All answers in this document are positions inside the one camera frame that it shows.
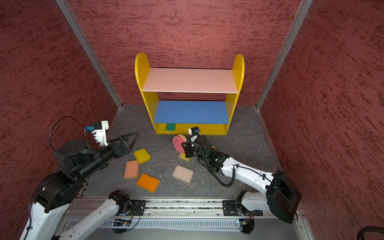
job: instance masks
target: black cable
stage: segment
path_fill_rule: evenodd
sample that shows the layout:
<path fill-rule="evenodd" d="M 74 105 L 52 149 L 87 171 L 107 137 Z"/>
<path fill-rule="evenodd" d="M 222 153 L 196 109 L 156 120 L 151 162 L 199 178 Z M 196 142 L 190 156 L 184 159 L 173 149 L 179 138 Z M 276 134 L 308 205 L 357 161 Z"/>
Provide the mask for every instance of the black cable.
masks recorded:
<path fill-rule="evenodd" d="M 192 134 L 191 136 L 189 136 L 189 138 L 187 138 L 187 143 L 190 143 L 190 144 L 193 144 L 195 146 L 197 146 L 197 148 L 201 150 L 201 155 L 203 156 L 203 161 L 204 161 L 204 166 L 206 168 L 206 170 L 223 186 L 223 187 L 230 187 L 232 186 L 232 184 L 235 182 L 235 176 L 236 176 L 236 169 L 235 167 L 233 167 L 232 169 L 232 179 L 231 181 L 228 183 L 228 184 L 225 184 L 221 181 L 221 179 L 216 176 L 216 174 L 208 167 L 208 162 L 207 162 L 207 158 L 205 156 L 205 153 L 204 153 L 204 148 L 202 146 L 200 146 L 199 144 L 195 143 L 195 142 L 192 142 L 190 141 L 190 139 L 194 136 L 197 136 L 199 135 L 198 133 L 194 133 Z"/>
<path fill-rule="evenodd" d="M 75 120 L 78 124 L 80 124 L 85 130 L 87 130 L 89 132 L 89 134 L 91 134 L 93 136 L 93 134 L 84 126 L 82 125 L 79 121 L 77 121 L 74 117 L 72 116 L 64 116 L 62 118 L 60 118 L 52 127 L 52 130 L 51 130 L 51 133 L 49 134 L 49 145 L 50 147 L 52 148 L 53 151 L 56 151 L 56 149 L 53 148 L 52 146 L 52 132 L 53 132 L 53 129 L 56 127 L 57 124 L 59 124 L 64 118 L 72 118 L 73 120 Z"/>
<path fill-rule="evenodd" d="M 384 228 L 377 226 L 365 226 L 358 232 L 358 240 L 365 240 L 364 234 L 367 232 L 377 232 L 384 234 Z"/>
<path fill-rule="evenodd" d="M 32 229 L 32 213 L 31 213 L 31 202 L 32 202 L 32 199 L 33 199 L 33 194 L 32 194 L 31 200 L 29 201 L 29 226 L 26 228 L 26 234 L 24 236 L 24 240 L 28 236 L 29 230 Z"/>
<path fill-rule="evenodd" d="M 253 231 L 253 229 L 255 228 L 255 217 L 253 217 L 253 221 L 252 221 L 252 228 L 251 228 L 251 231 L 249 232 L 249 235 L 251 235 L 251 232 Z"/>
<path fill-rule="evenodd" d="M 252 211 L 251 215 L 249 216 L 248 220 L 245 222 L 248 222 L 252 217 L 253 217 L 253 211 Z"/>
<path fill-rule="evenodd" d="M 138 212 L 138 214 L 139 214 L 139 219 L 137 220 L 137 223 L 132 227 L 132 228 L 130 228 L 130 229 L 126 229 L 125 231 L 123 231 L 123 232 L 115 232 L 115 230 L 113 230 L 113 228 L 112 228 L 112 231 L 116 234 L 122 234 L 122 233 L 124 233 L 124 232 L 128 232 L 128 231 L 131 231 L 134 227 L 136 227 L 136 225 L 139 223 L 139 221 L 140 221 L 140 219 L 141 219 L 141 215 L 140 215 L 140 212 L 138 211 L 138 210 L 133 210 L 134 212 L 136 211 L 136 212 Z"/>
<path fill-rule="evenodd" d="M 204 163 L 200 162 L 200 159 L 199 159 L 199 158 L 197 158 L 197 161 L 198 161 L 201 165 L 203 165 L 203 167 L 205 167 Z"/>

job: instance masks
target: yellow side panel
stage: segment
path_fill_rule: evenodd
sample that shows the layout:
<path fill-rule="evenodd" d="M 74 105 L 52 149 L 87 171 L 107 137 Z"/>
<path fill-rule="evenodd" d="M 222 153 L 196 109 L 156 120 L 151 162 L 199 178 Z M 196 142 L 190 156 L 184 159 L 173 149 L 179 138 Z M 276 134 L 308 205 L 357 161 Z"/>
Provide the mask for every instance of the yellow side panel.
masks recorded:
<path fill-rule="evenodd" d="M 153 124 L 153 120 L 156 116 L 157 106 L 159 105 L 159 97 L 157 96 L 157 92 L 141 92 L 141 95 L 143 96 L 145 106 L 147 107 L 149 117 L 151 118 Z"/>
<path fill-rule="evenodd" d="M 149 66 L 147 55 L 145 55 L 145 53 L 138 53 L 136 55 L 136 61 L 135 61 L 135 74 L 136 74 L 136 81 L 140 88 L 140 91 L 144 86 L 144 83 L 145 83 L 145 80 L 147 79 L 150 68 L 151 67 Z"/>
<path fill-rule="evenodd" d="M 142 87 L 144 86 L 145 80 L 147 79 L 150 65 L 147 56 L 145 53 L 138 53 L 135 60 L 135 74 L 137 85 L 140 89 L 141 96 L 143 97 L 145 107 L 147 108 L 149 117 L 151 119 L 152 125 L 156 131 L 158 125 L 156 125 L 153 120 L 155 119 L 157 106 L 159 104 L 159 98 L 157 92 L 143 92 Z"/>
<path fill-rule="evenodd" d="M 236 86 L 238 88 L 238 93 L 240 93 L 241 86 L 243 85 L 244 69 L 245 69 L 244 56 L 241 54 L 238 54 L 235 58 L 235 62 L 233 63 L 233 67 L 232 67 L 233 75 L 235 76 Z"/>
<path fill-rule="evenodd" d="M 195 123 L 177 123 L 174 132 L 166 131 L 166 123 L 158 124 L 157 134 L 188 134 L 188 129 L 199 127 L 203 135 L 225 135 L 227 124 L 195 124 Z"/>
<path fill-rule="evenodd" d="M 244 80 L 244 71 L 245 71 L 245 61 L 244 57 L 241 54 L 238 54 L 235 58 L 235 62 L 233 63 L 233 75 L 235 77 L 236 86 L 238 88 L 237 94 L 228 93 L 225 98 L 225 105 L 227 107 L 228 114 L 228 126 L 225 128 L 225 134 L 228 133 L 229 125 L 231 124 L 233 113 L 235 112 L 235 107 L 237 100 L 239 98 L 241 87 L 243 86 Z"/>

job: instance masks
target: yellow shelf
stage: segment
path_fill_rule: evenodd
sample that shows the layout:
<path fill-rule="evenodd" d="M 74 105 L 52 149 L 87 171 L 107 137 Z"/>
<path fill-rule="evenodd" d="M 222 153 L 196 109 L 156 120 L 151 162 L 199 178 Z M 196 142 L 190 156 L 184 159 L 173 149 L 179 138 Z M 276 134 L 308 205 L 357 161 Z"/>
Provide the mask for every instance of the yellow shelf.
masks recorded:
<path fill-rule="evenodd" d="M 137 85 L 156 134 L 188 134 L 189 128 L 197 126 L 204 135 L 226 135 L 243 85 L 244 70 L 241 54 L 236 56 L 232 70 L 151 68 L 145 53 L 138 53 L 135 61 Z M 176 123 L 175 131 L 166 131 L 166 123 L 154 122 L 159 106 L 158 92 L 227 93 L 228 124 Z"/>
<path fill-rule="evenodd" d="M 143 92 L 237 93 L 238 89 L 232 70 L 151 68 Z"/>

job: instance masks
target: blue shelf board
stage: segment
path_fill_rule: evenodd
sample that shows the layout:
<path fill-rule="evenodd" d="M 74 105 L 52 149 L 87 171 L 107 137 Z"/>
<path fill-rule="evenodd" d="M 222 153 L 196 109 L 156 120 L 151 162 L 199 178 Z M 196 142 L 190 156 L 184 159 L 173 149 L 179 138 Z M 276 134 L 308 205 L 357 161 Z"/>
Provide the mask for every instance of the blue shelf board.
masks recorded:
<path fill-rule="evenodd" d="M 223 101 L 159 101 L 155 123 L 228 124 Z"/>

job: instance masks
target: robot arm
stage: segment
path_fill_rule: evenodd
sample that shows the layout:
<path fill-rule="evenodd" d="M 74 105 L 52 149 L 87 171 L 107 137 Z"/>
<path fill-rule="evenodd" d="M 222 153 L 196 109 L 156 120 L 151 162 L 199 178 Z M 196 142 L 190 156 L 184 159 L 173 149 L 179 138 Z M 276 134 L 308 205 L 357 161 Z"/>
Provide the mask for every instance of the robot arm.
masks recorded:
<path fill-rule="evenodd" d="M 234 179 L 238 179 L 261 192 L 264 197 L 260 201 L 253 198 L 251 192 L 246 192 L 241 198 L 241 207 L 248 211 L 268 210 L 280 220 L 292 223 L 299 205 L 301 194 L 289 178 L 282 172 L 261 171 L 236 161 L 229 155 L 216 151 L 204 135 L 200 135 L 198 127 L 189 129 L 190 137 L 182 143 L 186 157 L 196 156 L 204 162 L 205 168 L 224 187 L 230 187 Z M 229 184 L 224 184 L 217 178 L 219 172 L 232 177 Z"/>
<path fill-rule="evenodd" d="M 89 149 L 87 141 L 83 139 L 71 140 L 62 148 L 55 150 L 53 155 L 60 168 L 44 178 L 34 192 L 30 210 L 31 217 L 20 239 L 51 239 L 63 213 L 73 201 L 76 193 L 82 189 L 86 179 L 96 171 L 107 167 L 112 159 L 122 157 L 132 150 L 139 133 L 122 135 L 106 142 L 105 130 L 108 127 L 107 121 L 93 122 L 92 127 L 87 127 L 89 131 L 92 130 L 95 140 L 100 143 L 99 150 Z M 134 136 L 134 138 L 131 144 L 128 144 L 130 136 Z M 115 215 L 119 208 L 127 206 L 127 201 L 121 204 L 122 197 L 119 194 L 114 192 L 111 195 L 101 209 L 98 209 L 98 212 L 94 212 L 91 218 L 87 218 L 84 220 L 85 222 L 75 226 L 76 237 L 66 233 L 60 240 L 70 237 L 70 235 L 72 236 L 70 239 L 85 239 L 94 230 L 91 228 L 99 226 L 98 221 Z"/>

